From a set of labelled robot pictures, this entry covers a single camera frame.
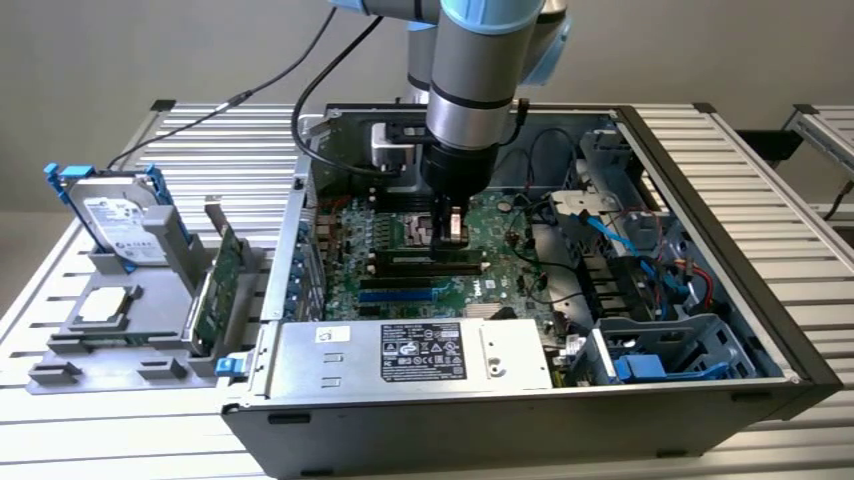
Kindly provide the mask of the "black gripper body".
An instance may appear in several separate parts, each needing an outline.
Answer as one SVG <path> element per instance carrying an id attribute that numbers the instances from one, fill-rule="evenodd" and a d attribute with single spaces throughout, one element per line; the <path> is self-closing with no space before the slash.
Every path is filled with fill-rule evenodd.
<path id="1" fill-rule="evenodd" d="M 487 188 L 493 164 L 493 145 L 465 150 L 436 143 L 425 147 L 420 175 L 436 195 L 463 201 Z"/>

